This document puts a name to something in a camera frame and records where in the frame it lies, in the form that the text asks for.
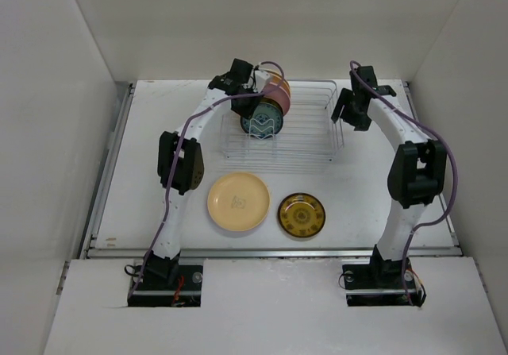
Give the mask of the white wire dish rack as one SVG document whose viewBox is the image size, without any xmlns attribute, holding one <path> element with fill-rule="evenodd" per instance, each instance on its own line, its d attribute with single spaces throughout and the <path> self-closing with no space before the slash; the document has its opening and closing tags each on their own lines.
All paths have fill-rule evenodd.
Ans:
<svg viewBox="0 0 508 355">
<path fill-rule="evenodd" d="M 335 160 L 344 145 L 341 123 L 331 120 L 339 95 L 337 83 L 293 80 L 289 84 L 291 108 L 274 137 L 246 134 L 234 113 L 222 118 L 219 148 L 225 170 L 320 172 Z"/>
</svg>

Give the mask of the yellow patterned plate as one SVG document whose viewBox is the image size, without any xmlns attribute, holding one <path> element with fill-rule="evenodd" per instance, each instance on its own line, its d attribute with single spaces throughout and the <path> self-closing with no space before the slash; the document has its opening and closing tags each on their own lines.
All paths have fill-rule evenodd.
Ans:
<svg viewBox="0 0 508 355">
<path fill-rule="evenodd" d="M 283 115 L 283 108 L 275 100 L 263 97 L 261 102 L 274 106 Z"/>
<path fill-rule="evenodd" d="M 296 239 L 311 239 L 325 226 L 322 203 L 308 193 L 293 193 L 281 201 L 276 212 L 282 230 Z"/>
</svg>

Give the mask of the pink plastic plate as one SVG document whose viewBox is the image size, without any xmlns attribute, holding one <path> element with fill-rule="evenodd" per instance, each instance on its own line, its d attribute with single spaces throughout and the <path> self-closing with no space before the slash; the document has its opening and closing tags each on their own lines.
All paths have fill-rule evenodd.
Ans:
<svg viewBox="0 0 508 355">
<path fill-rule="evenodd" d="M 282 110 L 283 116 L 285 116 L 291 108 L 291 97 L 282 88 L 277 87 L 273 83 L 268 83 L 262 90 L 264 97 L 276 102 L 279 108 Z"/>
</svg>

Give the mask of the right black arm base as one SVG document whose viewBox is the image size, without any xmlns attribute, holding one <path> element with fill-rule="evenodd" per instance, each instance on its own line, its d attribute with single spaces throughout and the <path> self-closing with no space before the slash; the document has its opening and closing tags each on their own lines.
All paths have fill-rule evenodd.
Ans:
<svg viewBox="0 0 508 355">
<path fill-rule="evenodd" d="M 422 307 L 426 301 L 426 289 L 410 268 L 404 278 L 395 272 L 381 280 L 368 264 L 344 264 L 341 277 L 349 307 Z"/>
</svg>

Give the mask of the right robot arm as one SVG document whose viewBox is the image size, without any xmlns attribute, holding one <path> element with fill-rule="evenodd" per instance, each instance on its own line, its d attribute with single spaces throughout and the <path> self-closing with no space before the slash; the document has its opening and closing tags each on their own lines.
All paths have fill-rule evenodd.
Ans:
<svg viewBox="0 0 508 355">
<path fill-rule="evenodd" d="M 426 207 L 444 187 L 447 149 L 435 135 L 406 114 L 389 86 L 380 86 L 372 66 L 350 63 L 351 87 L 341 91 L 332 121 L 356 131 L 375 123 L 394 150 L 387 176 L 391 208 L 381 238 L 373 249 L 368 278 L 387 286 L 407 269 L 408 244 Z"/>
</svg>

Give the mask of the beige plastic plate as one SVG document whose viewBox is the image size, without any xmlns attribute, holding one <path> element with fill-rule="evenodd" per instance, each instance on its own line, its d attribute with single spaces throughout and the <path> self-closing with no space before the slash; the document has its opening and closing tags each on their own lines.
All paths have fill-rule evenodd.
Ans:
<svg viewBox="0 0 508 355">
<path fill-rule="evenodd" d="M 231 172 L 210 188 L 207 209 L 212 220 L 229 232 L 255 229 L 267 217 L 271 195 L 266 183 L 249 172 Z"/>
</svg>

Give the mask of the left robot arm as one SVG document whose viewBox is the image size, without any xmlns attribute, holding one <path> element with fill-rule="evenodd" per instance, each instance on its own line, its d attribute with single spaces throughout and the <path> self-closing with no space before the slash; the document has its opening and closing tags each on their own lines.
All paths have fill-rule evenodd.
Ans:
<svg viewBox="0 0 508 355">
<path fill-rule="evenodd" d="M 230 69 L 209 82 L 202 101 L 174 132 L 159 139 L 157 174 L 164 189 L 164 212 L 144 258 L 144 280 L 149 277 L 159 288 L 172 287 L 179 277 L 180 238 L 183 214 L 190 192 L 204 176 L 200 138 L 214 117 L 232 111 L 251 117 L 265 95 L 271 79 L 260 65 L 235 59 Z"/>
</svg>

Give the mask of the orange plastic plate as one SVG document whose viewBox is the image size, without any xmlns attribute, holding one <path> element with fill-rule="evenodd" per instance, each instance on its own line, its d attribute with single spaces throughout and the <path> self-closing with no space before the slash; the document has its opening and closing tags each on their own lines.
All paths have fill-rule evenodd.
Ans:
<svg viewBox="0 0 508 355">
<path fill-rule="evenodd" d="M 280 85 L 282 89 L 288 94 L 291 95 L 291 87 L 286 79 L 284 79 L 279 73 L 266 69 L 266 72 L 271 76 L 270 83 L 274 86 Z"/>
</svg>

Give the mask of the light blue patterned plate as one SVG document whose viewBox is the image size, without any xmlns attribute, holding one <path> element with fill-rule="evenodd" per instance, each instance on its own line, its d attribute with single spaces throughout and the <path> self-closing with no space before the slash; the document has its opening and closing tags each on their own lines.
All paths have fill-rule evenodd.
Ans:
<svg viewBox="0 0 508 355">
<path fill-rule="evenodd" d="M 250 119 L 241 117 L 240 125 L 250 136 L 259 139 L 274 137 L 283 127 L 283 113 L 277 106 L 261 102 Z"/>
</svg>

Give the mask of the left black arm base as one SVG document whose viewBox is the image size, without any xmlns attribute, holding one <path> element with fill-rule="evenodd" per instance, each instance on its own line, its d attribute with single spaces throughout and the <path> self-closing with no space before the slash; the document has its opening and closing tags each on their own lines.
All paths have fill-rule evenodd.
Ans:
<svg viewBox="0 0 508 355">
<path fill-rule="evenodd" d="M 129 307 L 200 307 L 204 261 L 150 257 L 146 265 L 127 264 Z"/>
</svg>

